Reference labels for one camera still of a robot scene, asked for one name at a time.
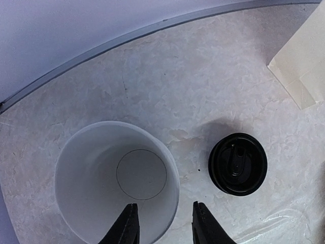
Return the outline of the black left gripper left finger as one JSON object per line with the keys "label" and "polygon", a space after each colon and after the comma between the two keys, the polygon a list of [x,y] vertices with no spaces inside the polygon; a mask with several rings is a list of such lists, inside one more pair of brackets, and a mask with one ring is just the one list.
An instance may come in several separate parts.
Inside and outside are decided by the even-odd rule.
{"label": "black left gripper left finger", "polygon": [[138,205],[127,204],[107,234],[99,244],[135,244],[140,243],[140,224]]}

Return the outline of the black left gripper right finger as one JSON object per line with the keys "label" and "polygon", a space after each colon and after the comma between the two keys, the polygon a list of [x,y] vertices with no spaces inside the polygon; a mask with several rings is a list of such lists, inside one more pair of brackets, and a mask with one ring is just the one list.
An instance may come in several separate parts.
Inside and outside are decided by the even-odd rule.
{"label": "black left gripper right finger", "polygon": [[224,231],[207,206],[198,201],[193,203],[192,235],[193,243],[236,244]]}

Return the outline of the stack of black lids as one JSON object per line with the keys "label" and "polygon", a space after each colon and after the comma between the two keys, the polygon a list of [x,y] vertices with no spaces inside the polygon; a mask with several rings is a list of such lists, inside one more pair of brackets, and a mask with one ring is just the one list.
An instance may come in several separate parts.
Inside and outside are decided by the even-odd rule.
{"label": "stack of black lids", "polygon": [[214,185],[234,196],[247,196],[264,182],[268,161],[260,142],[246,133],[233,133],[211,150],[208,172]]}

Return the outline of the stack of paper cups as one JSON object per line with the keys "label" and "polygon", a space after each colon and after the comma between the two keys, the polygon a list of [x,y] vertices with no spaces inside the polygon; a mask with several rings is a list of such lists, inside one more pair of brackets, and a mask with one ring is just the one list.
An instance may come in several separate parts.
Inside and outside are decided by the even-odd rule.
{"label": "stack of paper cups", "polygon": [[57,160],[55,197],[64,221],[86,243],[99,243],[123,209],[138,206],[140,243],[170,227],[180,181],[168,148],[147,131],[120,121],[88,125]]}

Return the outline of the cream paper bag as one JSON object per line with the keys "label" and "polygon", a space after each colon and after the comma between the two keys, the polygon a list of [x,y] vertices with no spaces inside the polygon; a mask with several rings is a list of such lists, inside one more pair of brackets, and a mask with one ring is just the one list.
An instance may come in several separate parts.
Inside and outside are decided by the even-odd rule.
{"label": "cream paper bag", "polygon": [[272,58],[268,69],[300,109],[324,101],[324,1]]}

